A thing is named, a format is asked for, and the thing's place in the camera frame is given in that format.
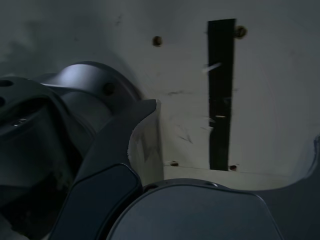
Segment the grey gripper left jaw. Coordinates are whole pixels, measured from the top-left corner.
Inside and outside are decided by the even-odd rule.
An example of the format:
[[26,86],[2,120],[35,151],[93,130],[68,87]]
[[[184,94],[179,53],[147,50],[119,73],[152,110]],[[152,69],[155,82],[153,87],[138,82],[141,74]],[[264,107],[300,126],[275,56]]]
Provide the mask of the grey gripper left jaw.
[[128,157],[135,127],[156,110],[141,100],[113,117],[98,133],[67,195],[51,240],[101,240],[143,187]]

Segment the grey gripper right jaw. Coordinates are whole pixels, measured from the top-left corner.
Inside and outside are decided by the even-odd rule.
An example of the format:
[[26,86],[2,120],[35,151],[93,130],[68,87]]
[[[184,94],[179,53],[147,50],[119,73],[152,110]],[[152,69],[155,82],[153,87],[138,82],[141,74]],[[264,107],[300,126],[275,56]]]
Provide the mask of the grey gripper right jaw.
[[269,190],[235,190],[197,179],[162,181],[120,215],[109,240],[317,240],[320,140],[303,178]]

